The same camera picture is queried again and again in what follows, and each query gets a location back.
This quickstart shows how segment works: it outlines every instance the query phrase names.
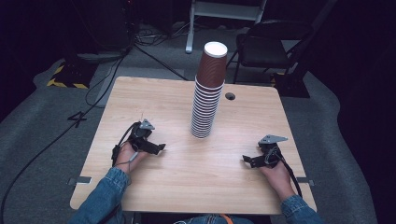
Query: blue jeans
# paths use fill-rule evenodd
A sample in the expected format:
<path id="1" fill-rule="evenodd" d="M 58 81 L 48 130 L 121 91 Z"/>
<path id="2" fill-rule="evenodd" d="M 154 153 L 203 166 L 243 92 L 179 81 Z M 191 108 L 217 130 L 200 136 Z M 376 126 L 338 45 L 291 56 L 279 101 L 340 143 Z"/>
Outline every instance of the blue jeans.
<path id="1" fill-rule="evenodd" d="M 118 168 L 111 168 L 68 223 L 99 223 L 115 208 L 117 210 L 115 210 L 114 216 L 106 223 L 122 223 L 120 202 L 128 184 L 129 176 L 127 174 Z M 285 200 L 281 204 L 281 209 L 288 223 L 323 223 L 318 214 L 298 195 Z M 230 218 L 233 224 L 253 224 L 246 218 L 237 216 L 230 216 Z M 184 220 L 184 222 L 186 224 L 227 224 L 225 218 L 213 214 L 200 217 L 197 215 L 197 217 Z"/>

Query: chair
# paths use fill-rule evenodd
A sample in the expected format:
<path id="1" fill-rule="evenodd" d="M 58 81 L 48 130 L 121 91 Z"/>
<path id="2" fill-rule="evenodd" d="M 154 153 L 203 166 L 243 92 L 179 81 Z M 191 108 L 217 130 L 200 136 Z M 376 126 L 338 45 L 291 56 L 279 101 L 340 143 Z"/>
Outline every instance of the chair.
<path id="1" fill-rule="evenodd" d="M 233 83 L 236 83 L 239 65 L 245 67 L 286 69 L 284 76 L 294 65 L 293 56 L 298 46 L 312 33 L 311 25 L 300 21 L 269 20 L 261 21 L 251 27 L 245 34 L 236 37 L 237 49 L 233 58 L 238 54 Z M 289 50 L 285 50 L 282 40 L 296 40 L 297 43 Z"/>

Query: wooden table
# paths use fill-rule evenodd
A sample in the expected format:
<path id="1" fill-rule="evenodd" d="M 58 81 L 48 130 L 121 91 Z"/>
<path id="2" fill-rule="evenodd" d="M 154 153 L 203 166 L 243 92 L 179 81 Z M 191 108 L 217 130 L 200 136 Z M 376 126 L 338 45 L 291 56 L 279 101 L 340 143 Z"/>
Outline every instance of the wooden table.
<path id="1" fill-rule="evenodd" d="M 276 89 L 225 84 L 212 133 L 191 134 L 194 82 L 119 77 L 81 172 L 91 176 L 77 185 L 71 206 L 78 209 L 111 167 L 111 150 L 128 127 L 148 119 L 155 130 L 149 141 L 165 143 L 158 156 L 145 159 L 132 174 L 122 208 L 126 211 L 225 214 L 280 214 L 275 192 L 242 155 L 261 155 L 258 141 L 267 134 L 288 137 L 278 143 L 298 177 L 305 177 L 293 136 Z M 235 100 L 224 95 L 232 92 Z M 300 184 L 314 209 L 308 184 Z"/>

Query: dark background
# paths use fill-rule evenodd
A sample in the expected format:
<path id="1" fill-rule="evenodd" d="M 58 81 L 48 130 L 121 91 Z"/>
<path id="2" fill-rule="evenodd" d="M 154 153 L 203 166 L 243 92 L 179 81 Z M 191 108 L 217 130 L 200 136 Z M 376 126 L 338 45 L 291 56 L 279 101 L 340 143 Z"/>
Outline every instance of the dark background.
<path id="1" fill-rule="evenodd" d="M 133 10 L 125 13 L 122 2 L 109 7 L 106 1 L 2 1 L 0 120 L 35 90 L 33 77 L 54 62 L 73 61 L 77 53 L 120 50 L 127 32 L 136 31 L 139 22 L 169 32 L 172 22 L 188 20 L 190 4 L 185 2 L 130 1 Z M 149 7 L 153 3 L 161 6 Z M 313 22 L 326 3 L 268 0 L 263 18 Z M 394 1 L 337 1 L 296 68 L 310 71 L 338 97 L 340 131 L 370 186 L 379 223 L 391 219 L 395 201 L 395 9 Z M 109 10 L 120 12 L 111 11 L 114 20 L 104 20 L 101 16 Z M 81 18 L 89 21 L 94 34 L 87 32 Z M 125 21 L 133 28 L 122 24 Z"/>

